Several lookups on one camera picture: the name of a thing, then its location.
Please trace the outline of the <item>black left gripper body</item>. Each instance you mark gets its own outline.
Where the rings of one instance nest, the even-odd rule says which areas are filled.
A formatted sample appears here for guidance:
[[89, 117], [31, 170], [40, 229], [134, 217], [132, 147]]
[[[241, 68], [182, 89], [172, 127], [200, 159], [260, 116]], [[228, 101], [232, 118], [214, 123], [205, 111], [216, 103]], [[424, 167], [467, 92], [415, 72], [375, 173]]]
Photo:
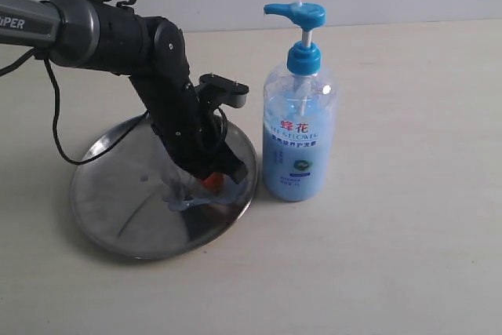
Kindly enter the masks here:
[[227, 116], [216, 116], [216, 110], [200, 103], [188, 75], [132, 75], [129, 80], [150, 115], [154, 133], [177, 166], [199, 180], [215, 172], [234, 182], [247, 177], [246, 164], [226, 142]]

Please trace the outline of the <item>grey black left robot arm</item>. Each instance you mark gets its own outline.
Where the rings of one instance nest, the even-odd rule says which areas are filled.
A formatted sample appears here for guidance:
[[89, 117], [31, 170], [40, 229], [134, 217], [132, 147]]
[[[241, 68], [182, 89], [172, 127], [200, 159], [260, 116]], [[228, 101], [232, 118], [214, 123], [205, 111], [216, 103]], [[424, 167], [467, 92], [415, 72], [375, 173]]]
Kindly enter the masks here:
[[107, 0], [1, 0], [1, 41], [45, 62], [129, 78], [169, 157], [199, 180], [242, 182], [245, 163], [226, 143], [221, 106], [242, 107], [246, 85], [205, 74], [194, 85], [184, 35], [161, 16]]

